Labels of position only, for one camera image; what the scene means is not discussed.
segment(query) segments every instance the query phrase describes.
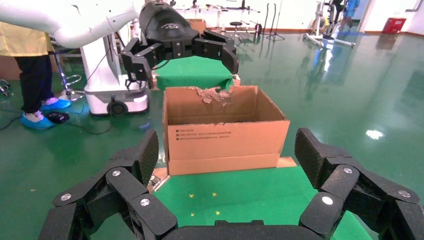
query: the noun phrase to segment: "white wall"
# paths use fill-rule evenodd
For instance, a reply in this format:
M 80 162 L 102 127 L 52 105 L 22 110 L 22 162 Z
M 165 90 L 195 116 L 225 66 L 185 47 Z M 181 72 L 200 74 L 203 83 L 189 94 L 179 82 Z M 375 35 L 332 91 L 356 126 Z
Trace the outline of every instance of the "white wall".
M 414 34 L 424 35 L 424 3 L 420 10 L 415 13 L 407 31 Z
M 371 7 L 366 21 L 363 23 L 363 30 L 368 32 L 381 32 L 388 18 L 406 18 L 406 23 L 402 32 L 408 31 L 415 12 L 405 12 L 406 9 L 413 9 L 418 0 L 370 0 Z
M 177 0 L 177 6 L 175 8 L 179 8 L 181 5 L 185 5 L 185 8 L 190 7 L 193 4 L 192 0 Z M 222 0 L 217 1 L 204 1 L 198 0 L 197 4 L 219 4 Z M 262 26 L 265 24 L 265 17 L 267 15 L 267 4 L 269 3 L 269 15 L 268 21 L 266 23 L 266 28 L 271 28 L 271 23 L 274 16 L 274 3 L 276 4 L 276 16 L 274 28 L 277 25 L 278 12 L 280 10 L 280 2 L 281 0 L 246 0 L 245 6 L 250 6 L 252 9 L 260 11 L 260 13 L 250 12 L 250 15 L 247 15 L 247 12 L 243 13 L 243 17 L 241 12 L 230 11 L 230 12 L 222 12 L 220 16 L 220 26 L 222 24 L 226 24 L 229 27 L 230 22 L 243 20 L 248 22 L 252 20 L 254 22 L 258 21 Z M 278 29 L 309 29 L 312 25 L 312 22 L 315 19 L 315 12 L 317 10 L 317 2 L 316 0 L 282 0 L 282 7 L 280 13 L 279 24 L 277 26 Z M 186 19 L 205 19 L 208 28 L 218 27 L 218 14 L 216 11 L 204 11 L 199 12 L 198 10 L 179 10 L 181 15 L 183 15 Z
M 362 16 L 365 13 L 365 10 L 367 9 L 368 3 L 370 0 L 360 0 L 359 6 L 355 12 L 355 15 L 353 15 L 354 20 L 361 20 Z

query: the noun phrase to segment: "blue shoe cover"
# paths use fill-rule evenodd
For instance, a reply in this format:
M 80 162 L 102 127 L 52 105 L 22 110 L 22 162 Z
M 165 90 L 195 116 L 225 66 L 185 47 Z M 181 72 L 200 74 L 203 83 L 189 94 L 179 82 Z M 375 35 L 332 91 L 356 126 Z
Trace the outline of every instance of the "blue shoe cover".
M 68 100 L 58 99 L 56 103 L 50 104 L 50 105 L 42 105 L 40 107 L 41 111 L 50 111 L 50 110 L 57 110 L 57 109 L 65 109 L 69 107 L 72 104 L 72 102 Z
M 51 122 L 47 117 L 44 117 L 44 119 L 41 121 L 33 122 L 26 119 L 24 116 L 22 116 L 20 117 L 20 122 L 24 126 L 27 126 L 28 128 L 38 129 L 38 130 L 49 129 L 55 126 L 55 124 Z

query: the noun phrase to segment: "white robotic arm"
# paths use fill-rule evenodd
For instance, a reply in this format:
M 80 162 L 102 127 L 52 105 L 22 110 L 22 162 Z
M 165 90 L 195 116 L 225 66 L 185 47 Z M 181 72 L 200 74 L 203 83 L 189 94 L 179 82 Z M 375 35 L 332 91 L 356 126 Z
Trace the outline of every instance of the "white robotic arm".
M 144 0 L 0 0 L 0 22 L 49 33 L 80 48 L 138 19 Z

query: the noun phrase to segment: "metal screw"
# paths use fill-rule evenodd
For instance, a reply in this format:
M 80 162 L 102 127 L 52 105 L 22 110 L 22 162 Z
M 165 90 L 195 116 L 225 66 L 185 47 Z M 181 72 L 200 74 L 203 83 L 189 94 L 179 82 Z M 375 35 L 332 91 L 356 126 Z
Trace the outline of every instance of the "metal screw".
M 147 206 L 147 205 L 149 205 L 150 204 L 150 200 L 149 199 L 147 199 L 147 198 L 145 198 L 145 199 L 143 199 L 143 200 L 141 200 L 140 201 L 140 205 L 142 206 L 142 207 L 145 207 L 145 206 Z
M 411 194 L 410 194 L 409 192 L 407 192 L 407 191 L 400 190 L 400 191 L 399 191 L 399 194 L 400 194 L 402 197 L 405 197 L 405 198 L 410 198 L 410 197 L 411 197 Z
M 65 195 L 60 197 L 61 201 L 66 201 L 69 200 L 72 197 L 72 195 L 70 193 L 66 193 Z
M 350 169 L 350 168 L 345 168 L 345 169 L 343 169 L 343 171 L 345 172 L 345 173 L 348 173 L 348 174 L 351 174 L 351 173 L 353 173 L 354 171 L 352 171 L 352 169 Z
M 121 174 L 121 171 L 119 171 L 119 170 L 116 170 L 116 171 L 112 172 L 112 176 L 114 176 L 114 177 L 117 177 L 120 174 Z
M 327 205 L 333 205 L 333 200 L 329 198 L 328 196 L 323 197 L 322 201 Z

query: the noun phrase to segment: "black pants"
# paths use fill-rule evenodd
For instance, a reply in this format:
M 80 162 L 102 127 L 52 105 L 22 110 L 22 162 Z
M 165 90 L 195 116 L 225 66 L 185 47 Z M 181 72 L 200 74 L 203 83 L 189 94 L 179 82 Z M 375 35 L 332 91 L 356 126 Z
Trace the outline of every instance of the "black pants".
M 52 62 L 49 55 L 15 57 L 22 73 L 19 75 L 22 90 L 22 111 L 37 112 L 42 101 L 54 97 L 52 93 Z

